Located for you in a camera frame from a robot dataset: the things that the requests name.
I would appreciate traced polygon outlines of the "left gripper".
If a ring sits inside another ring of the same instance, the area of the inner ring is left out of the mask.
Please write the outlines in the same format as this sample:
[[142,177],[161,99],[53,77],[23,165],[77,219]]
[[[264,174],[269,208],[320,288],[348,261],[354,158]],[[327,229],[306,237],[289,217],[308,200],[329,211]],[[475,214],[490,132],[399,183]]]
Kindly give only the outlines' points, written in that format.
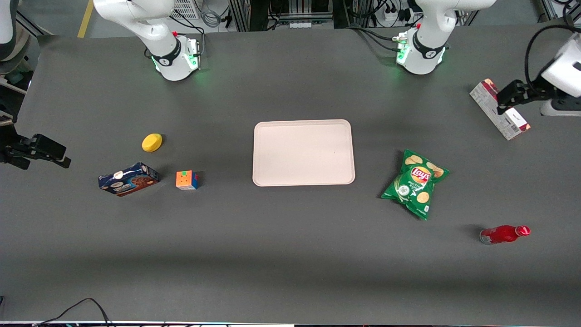
[[556,87],[545,78],[526,82],[513,80],[497,94],[497,114],[502,115],[514,106],[535,101],[550,101],[556,97]]

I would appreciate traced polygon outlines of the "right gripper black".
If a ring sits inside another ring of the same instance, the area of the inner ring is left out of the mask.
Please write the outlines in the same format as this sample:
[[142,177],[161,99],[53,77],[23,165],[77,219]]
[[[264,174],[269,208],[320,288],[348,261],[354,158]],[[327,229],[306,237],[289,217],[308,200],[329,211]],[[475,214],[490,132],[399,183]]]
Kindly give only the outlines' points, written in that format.
[[31,139],[23,136],[0,137],[0,162],[27,170],[30,160],[43,159],[67,169],[71,159],[66,157],[66,147],[42,134],[35,134]]

